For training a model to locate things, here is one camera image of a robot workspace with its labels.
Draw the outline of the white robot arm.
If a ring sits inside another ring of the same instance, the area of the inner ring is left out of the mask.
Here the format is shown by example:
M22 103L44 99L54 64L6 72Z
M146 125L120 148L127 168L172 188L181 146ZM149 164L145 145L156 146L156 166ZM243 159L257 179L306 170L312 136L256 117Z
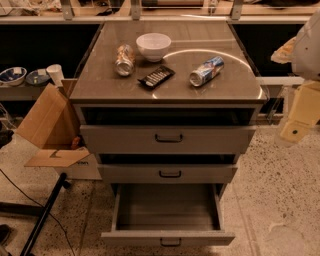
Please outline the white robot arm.
M271 60L290 63L293 73L304 79L294 92L291 109L279 132L283 141L298 143L320 120L320 10L272 54Z

